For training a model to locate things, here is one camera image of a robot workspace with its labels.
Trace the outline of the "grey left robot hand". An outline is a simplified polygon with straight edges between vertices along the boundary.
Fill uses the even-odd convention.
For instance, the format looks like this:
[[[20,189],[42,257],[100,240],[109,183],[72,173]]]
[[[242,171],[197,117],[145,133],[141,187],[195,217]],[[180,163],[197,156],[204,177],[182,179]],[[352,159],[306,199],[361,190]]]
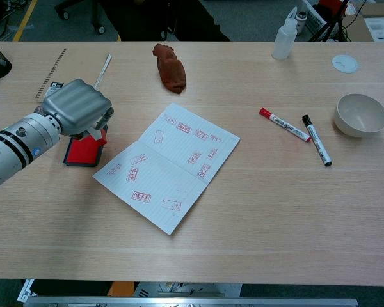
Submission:
[[[101,129],[112,117],[112,103],[92,85],[75,79],[44,98],[42,112],[57,120],[60,134],[81,139],[102,139]]]

